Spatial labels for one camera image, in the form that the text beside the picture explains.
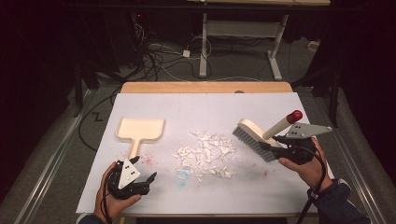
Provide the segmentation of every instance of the hand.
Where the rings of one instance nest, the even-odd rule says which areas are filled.
[[[327,187],[329,187],[332,184],[332,180],[330,179],[329,175],[327,174],[327,162],[326,158],[324,156],[324,151],[320,147],[320,144],[318,142],[318,139],[315,137],[312,137],[312,141],[315,143],[316,148],[318,149],[317,155],[320,155],[322,158],[324,164],[326,165],[326,176],[322,182],[322,185],[320,187],[319,192],[322,192],[325,190]],[[292,171],[295,171],[298,173],[300,178],[311,188],[315,189],[316,186],[318,185],[318,182],[321,177],[321,164],[320,162],[314,158],[312,161],[307,162],[303,165],[298,165],[286,158],[279,158],[278,160],[282,165],[284,165],[286,168],[291,169]]]
[[[116,167],[116,163],[113,162],[105,171],[105,173],[102,176],[102,182],[100,185],[100,188],[96,194],[96,202],[95,202],[95,210],[93,211],[93,213],[98,216],[100,219],[102,219],[102,221],[104,223],[106,223],[106,218],[104,216],[104,214],[102,213],[102,210],[104,210],[104,205],[103,205],[103,190],[106,191],[106,204],[107,204],[107,211],[108,214],[110,215],[111,219],[114,220],[115,218],[117,218],[120,213],[127,207],[131,206],[134,203],[137,203],[140,199],[141,199],[141,195],[134,195],[132,197],[130,197],[127,200],[120,200],[120,199],[116,199],[113,197],[113,195],[109,194],[107,189],[104,189],[104,183],[105,183],[105,179],[107,174],[111,171],[111,169],[113,169],[114,167]]]

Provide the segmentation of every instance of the wooden dustpan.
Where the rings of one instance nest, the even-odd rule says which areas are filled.
[[[129,160],[137,155],[141,142],[155,141],[161,137],[163,124],[164,119],[121,119],[117,136],[121,139],[132,140]]]

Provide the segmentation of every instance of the blue stain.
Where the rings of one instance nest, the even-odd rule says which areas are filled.
[[[189,180],[189,174],[186,171],[179,171],[175,174],[175,181],[178,187],[183,188],[186,186],[187,180]]]

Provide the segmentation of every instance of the brush handle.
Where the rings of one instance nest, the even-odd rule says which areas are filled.
[[[129,160],[130,160],[131,158],[136,157],[136,155],[137,155],[137,149],[139,148],[140,141],[141,141],[141,139],[135,139],[135,140],[133,140],[132,145],[131,145],[131,149],[129,150],[129,157],[128,157]]]
[[[285,118],[280,120],[276,125],[266,131],[262,138],[268,140],[272,138],[277,133],[282,132],[287,129],[291,124],[297,122],[303,117],[303,113],[300,110],[294,110],[291,114],[287,115]]]

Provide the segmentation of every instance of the white desk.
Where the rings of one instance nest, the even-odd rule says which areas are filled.
[[[206,0],[210,3],[236,3],[236,4],[261,4],[261,5],[282,5],[282,6],[328,6],[330,0]],[[267,51],[267,57],[276,81],[282,80],[279,67],[276,62],[276,53],[282,40],[282,35],[286,27],[288,15],[283,15],[280,22],[256,22],[256,21],[210,21],[207,13],[203,17],[202,49],[200,61],[200,77],[206,77],[207,63],[207,36],[208,35],[228,35],[228,36],[251,36],[251,37],[274,37],[274,47]]]
[[[186,83],[192,89],[194,85],[189,84]],[[223,83],[210,84],[221,89]],[[145,178],[153,172],[158,175],[150,186],[150,193],[126,209],[125,216],[297,217],[307,200],[307,185],[277,161],[265,162],[232,135],[242,118],[253,120],[265,130],[295,109],[303,112],[302,122],[308,122],[294,92],[119,94],[77,213],[93,211],[103,172],[111,162],[123,161],[128,156],[130,143],[116,136],[120,119],[127,117],[165,119],[165,125],[161,139],[143,144],[139,149],[142,159],[136,168]],[[197,144],[190,130],[223,134],[233,140],[237,151],[227,163],[227,169],[235,171],[232,178],[206,176],[200,182],[189,170],[177,171],[180,162],[172,155],[180,146],[195,147]],[[309,213],[316,213],[316,208],[312,206]]]

